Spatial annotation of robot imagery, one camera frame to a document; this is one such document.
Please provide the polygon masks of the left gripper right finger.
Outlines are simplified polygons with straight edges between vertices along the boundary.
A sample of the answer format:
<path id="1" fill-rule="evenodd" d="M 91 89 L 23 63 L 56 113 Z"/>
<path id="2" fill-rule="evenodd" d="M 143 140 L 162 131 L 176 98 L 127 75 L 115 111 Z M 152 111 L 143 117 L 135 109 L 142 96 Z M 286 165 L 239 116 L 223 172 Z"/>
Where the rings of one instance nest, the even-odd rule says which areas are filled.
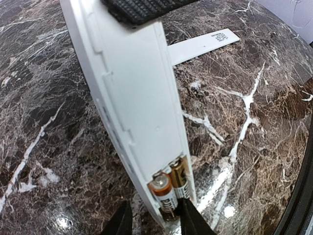
<path id="1" fill-rule="evenodd" d="M 182 235 L 216 235 L 189 199 L 181 198 L 178 203 Z"/>

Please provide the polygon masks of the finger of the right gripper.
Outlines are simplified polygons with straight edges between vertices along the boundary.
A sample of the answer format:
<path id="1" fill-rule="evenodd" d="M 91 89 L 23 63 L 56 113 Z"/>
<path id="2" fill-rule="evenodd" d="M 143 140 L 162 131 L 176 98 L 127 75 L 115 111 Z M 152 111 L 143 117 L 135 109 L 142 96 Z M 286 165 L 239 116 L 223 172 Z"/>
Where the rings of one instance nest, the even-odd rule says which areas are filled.
<path id="1" fill-rule="evenodd" d="M 140 26 L 195 0 L 103 0 L 108 12 L 126 25 Z"/>

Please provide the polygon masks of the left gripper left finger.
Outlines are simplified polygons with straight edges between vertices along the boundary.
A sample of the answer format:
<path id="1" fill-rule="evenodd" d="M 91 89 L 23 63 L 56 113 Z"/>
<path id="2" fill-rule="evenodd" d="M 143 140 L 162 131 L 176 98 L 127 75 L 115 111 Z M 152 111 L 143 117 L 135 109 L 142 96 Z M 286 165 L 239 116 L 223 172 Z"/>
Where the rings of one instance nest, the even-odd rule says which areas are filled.
<path id="1" fill-rule="evenodd" d="M 110 221 L 105 225 L 102 235 L 132 235 L 133 214 L 129 201 L 123 201 Z"/>

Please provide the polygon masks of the small AAA battery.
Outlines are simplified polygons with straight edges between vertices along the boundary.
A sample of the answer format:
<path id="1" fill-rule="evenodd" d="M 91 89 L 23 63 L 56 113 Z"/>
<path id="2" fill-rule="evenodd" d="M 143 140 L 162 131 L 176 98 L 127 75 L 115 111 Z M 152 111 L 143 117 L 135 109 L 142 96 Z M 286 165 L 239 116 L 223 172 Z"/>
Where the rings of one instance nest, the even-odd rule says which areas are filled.
<path id="1" fill-rule="evenodd" d="M 178 200 L 169 175 L 166 173 L 157 174 L 148 184 L 148 187 L 159 203 L 159 208 L 164 220 L 177 220 Z"/>

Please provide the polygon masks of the white remote control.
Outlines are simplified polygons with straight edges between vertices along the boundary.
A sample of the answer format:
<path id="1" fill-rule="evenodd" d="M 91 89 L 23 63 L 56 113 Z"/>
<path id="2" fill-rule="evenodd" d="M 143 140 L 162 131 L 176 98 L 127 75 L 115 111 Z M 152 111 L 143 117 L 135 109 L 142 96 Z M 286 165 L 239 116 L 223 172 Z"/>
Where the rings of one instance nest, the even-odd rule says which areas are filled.
<path id="1" fill-rule="evenodd" d="M 162 22 L 119 23 L 99 0 L 60 2 L 70 38 L 102 122 L 152 218 L 165 221 L 148 184 L 183 158 L 196 203 L 188 139 Z"/>

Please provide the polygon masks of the white battery cover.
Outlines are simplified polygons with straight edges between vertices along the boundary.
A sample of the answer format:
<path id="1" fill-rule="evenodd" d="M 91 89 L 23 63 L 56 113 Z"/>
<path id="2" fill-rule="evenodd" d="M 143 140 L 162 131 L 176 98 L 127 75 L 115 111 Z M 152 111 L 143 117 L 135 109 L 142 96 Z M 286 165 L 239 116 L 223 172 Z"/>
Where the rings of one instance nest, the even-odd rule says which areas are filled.
<path id="1" fill-rule="evenodd" d="M 167 48 L 172 65 L 176 66 L 239 40 L 234 32 L 226 28 L 169 45 Z"/>

